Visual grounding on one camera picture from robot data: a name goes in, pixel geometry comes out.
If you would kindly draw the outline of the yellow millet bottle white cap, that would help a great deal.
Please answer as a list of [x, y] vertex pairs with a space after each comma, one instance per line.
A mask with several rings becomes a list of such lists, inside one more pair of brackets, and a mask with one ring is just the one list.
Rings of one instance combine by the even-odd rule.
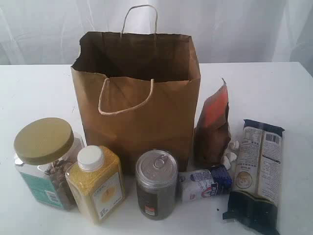
[[100, 224], [125, 199], [119, 157], [104, 146], [81, 149], [65, 177], [81, 214]]

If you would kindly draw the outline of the clear jar with gold lid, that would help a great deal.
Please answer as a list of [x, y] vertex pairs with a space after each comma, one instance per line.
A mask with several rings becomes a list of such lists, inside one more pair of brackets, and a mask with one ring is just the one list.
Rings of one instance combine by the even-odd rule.
[[84, 146], [81, 135], [57, 117], [36, 120], [16, 135], [15, 168], [38, 202], [66, 211], [76, 206], [65, 173]]

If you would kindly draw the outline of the brown paper bag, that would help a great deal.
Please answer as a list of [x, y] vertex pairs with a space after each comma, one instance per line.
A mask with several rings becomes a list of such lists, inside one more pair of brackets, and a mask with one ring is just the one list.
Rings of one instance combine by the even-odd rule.
[[71, 74], [87, 145], [116, 153], [124, 173], [151, 149], [185, 171], [201, 82], [192, 37], [89, 31], [79, 44]]

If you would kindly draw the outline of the pull-tab can dark grains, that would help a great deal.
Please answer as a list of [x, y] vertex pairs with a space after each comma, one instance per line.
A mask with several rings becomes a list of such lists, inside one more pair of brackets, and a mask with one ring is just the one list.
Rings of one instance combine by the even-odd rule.
[[163, 220], [174, 210], [178, 164], [165, 150], [143, 153], [135, 165], [136, 192], [140, 211], [152, 220]]

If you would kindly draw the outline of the brown pouch with orange band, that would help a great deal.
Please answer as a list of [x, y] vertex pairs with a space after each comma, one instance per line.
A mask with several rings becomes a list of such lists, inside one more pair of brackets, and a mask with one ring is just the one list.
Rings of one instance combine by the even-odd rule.
[[228, 90], [224, 81], [205, 100], [194, 131], [194, 162], [197, 167], [210, 168], [220, 164], [231, 140], [228, 113]]

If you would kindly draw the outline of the white and blue carton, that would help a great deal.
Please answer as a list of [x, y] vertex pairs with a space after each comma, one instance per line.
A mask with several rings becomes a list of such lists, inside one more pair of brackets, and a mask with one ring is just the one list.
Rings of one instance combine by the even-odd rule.
[[222, 164], [178, 173], [178, 192], [183, 203], [228, 194], [231, 186], [231, 176]]

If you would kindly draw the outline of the white lump lower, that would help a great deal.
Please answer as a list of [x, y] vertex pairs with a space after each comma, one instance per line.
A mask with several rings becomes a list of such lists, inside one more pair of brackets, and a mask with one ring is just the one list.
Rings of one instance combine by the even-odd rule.
[[231, 169], [231, 163], [230, 163], [230, 160], [229, 158], [224, 155], [221, 159], [221, 164], [226, 168], [226, 170], [229, 170]]

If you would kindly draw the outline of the long noodle package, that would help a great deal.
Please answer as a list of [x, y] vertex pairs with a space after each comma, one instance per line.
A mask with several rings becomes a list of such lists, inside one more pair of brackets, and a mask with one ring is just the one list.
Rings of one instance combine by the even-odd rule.
[[235, 219], [263, 235], [277, 235], [284, 129], [245, 119], [224, 220]]

